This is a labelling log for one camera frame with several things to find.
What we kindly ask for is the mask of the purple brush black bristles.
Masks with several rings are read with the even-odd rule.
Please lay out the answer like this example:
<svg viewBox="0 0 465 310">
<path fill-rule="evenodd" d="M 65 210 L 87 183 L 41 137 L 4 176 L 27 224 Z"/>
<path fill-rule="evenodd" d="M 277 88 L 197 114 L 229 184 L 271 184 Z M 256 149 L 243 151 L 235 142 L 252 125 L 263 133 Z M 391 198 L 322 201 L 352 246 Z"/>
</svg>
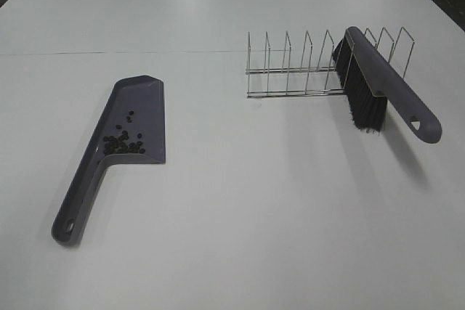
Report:
<svg viewBox="0 0 465 310">
<path fill-rule="evenodd" d="M 380 131 L 387 105 L 391 104 L 421 141 L 440 141 L 442 126 L 438 118 L 359 28 L 345 30 L 333 60 L 358 129 Z"/>
</svg>

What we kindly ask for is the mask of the purple plastic dustpan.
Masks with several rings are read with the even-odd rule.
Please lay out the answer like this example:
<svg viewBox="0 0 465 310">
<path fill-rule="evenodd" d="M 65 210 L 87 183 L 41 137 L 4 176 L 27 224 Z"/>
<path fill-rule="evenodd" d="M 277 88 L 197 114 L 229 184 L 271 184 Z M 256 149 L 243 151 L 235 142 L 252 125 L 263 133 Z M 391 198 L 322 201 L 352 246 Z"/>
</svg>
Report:
<svg viewBox="0 0 465 310">
<path fill-rule="evenodd" d="M 60 245 L 77 245 L 100 183 L 115 165 L 166 162 L 163 81 L 123 78 L 114 85 L 52 225 Z"/>
</svg>

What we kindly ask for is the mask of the pile of coffee beans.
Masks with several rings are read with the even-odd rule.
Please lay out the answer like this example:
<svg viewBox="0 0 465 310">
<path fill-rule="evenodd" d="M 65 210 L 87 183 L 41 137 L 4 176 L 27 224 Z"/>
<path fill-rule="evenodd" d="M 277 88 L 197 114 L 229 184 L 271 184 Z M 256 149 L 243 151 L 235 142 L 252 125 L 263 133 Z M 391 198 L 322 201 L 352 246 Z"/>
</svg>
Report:
<svg viewBox="0 0 465 310">
<path fill-rule="evenodd" d="M 135 110 L 127 110 L 111 120 L 100 137 L 102 154 L 140 154 L 145 151 L 144 132 L 142 129 L 142 114 Z"/>
</svg>

